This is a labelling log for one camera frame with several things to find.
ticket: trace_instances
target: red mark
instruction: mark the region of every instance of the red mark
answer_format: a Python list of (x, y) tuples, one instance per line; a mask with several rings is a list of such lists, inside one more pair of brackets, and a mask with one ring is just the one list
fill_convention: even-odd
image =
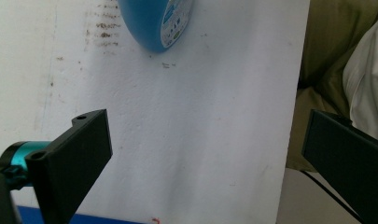
[(154, 222), (156, 222), (157, 224), (161, 224), (161, 221), (160, 221), (160, 219), (159, 218), (153, 218), (153, 219), (151, 219), (152, 221), (154, 221)]

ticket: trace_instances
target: green cloth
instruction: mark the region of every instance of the green cloth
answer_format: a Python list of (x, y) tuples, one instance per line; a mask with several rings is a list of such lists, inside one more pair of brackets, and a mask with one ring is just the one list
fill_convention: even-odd
[(361, 37), (377, 20), (378, 0), (311, 1), (287, 168), (315, 171), (301, 154), (311, 109), (349, 118), (343, 69)]

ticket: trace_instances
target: white cloth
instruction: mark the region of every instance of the white cloth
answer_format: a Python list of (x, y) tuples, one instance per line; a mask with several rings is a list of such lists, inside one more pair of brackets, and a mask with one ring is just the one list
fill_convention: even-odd
[(378, 22), (364, 34), (343, 70), (353, 125), (378, 139)]

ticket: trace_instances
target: blue base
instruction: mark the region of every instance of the blue base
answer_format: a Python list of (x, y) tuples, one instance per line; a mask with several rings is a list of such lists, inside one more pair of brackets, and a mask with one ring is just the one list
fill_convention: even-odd
[[(18, 206), (23, 224), (44, 224), (40, 210), (37, 208)], [(116, 219), (74, 215), (70, 224), (140, 224), (137, 222), (120, 221)]]

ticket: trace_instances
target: black cable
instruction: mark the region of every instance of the black cable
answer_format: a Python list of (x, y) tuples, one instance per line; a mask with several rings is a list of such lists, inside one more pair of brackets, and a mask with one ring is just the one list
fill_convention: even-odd
[(312, 175), (308, 174), (305, 171), (301, 171), (303, 174), (308, 176), (312, 181), (314, 181), (322, 190), (324, 190), (334, 201), (336, 201), (345, 211), (347, 211), (352, 217), (354, 217), (358, 222), (361, 224), (364, 224), (361, 217), (350, 207), (348, 207), (343, 201), (341, 201), (337, 196), (335, 196), (328, 188), (326, 188), (322, 183), (320, 183), (316, 178), (314, 178)]

